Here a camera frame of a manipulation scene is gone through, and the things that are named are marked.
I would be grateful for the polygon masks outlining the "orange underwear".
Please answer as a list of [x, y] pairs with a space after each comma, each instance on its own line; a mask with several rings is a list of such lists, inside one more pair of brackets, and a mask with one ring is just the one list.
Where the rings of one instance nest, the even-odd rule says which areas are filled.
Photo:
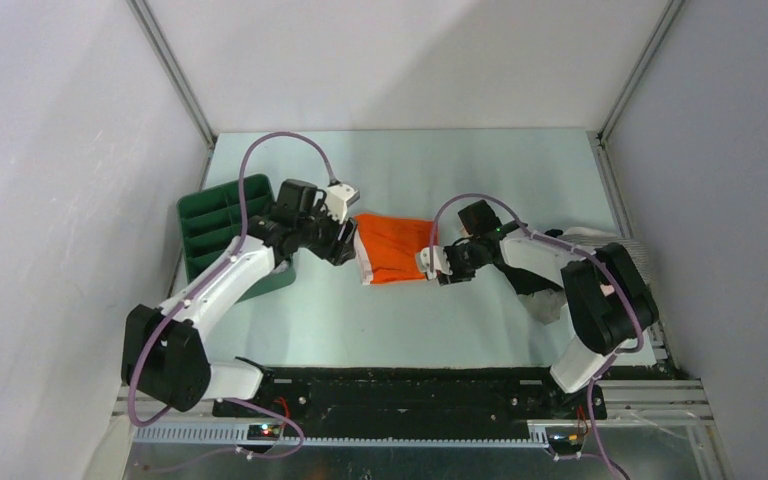
[[362, 213], [355, 217], [355, 258], [363, 285], [425, 280], [416, 254], [429, 245], [432, 222]]

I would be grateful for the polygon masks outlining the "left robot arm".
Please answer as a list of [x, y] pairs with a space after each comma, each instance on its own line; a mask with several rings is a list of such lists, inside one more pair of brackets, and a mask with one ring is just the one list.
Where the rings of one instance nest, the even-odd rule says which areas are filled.
[[324, 189], [300, 180], [281, 184], [265, 213], [247, 219], [241, 234], [206, 271], [159, 306], [134, 307], [126, 318], [121, 378], [134, 399], [143, 393], [185, 412], [205, 399], [237, 399], [252, 416], [276, 403], [264, 368], [237, 358], [211, 360], [211, 331], [258, 281], [301, 249], [341, 266], [354, 257], [357, 222], [349, 214], [357, 188], [336, 182]]

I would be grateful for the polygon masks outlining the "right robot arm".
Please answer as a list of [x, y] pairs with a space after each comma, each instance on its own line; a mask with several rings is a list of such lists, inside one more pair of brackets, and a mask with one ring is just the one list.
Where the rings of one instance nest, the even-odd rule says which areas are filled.
[[465, 197], [471, 203], [458, 213], [464, 237], [441, 246], [431, 232], [416, 255], [418, 269], [449, 285], [470, 281], [492, 265], [521, 299], [548, 297], [568, 311], [574, 334], [549, 368], [554, 383], [541, 392], [545, 411], [566, 418], [580, 407], [582, 388], [618, 356], [644, 347], [645, 330], [659, 318], [651, 289], [624, 243], [596, 236], [586, 246], [565, 233], [533, 229], [516, 214], [504, 223], [495, 210], [512, 209], [503, 201], [477, 193]]

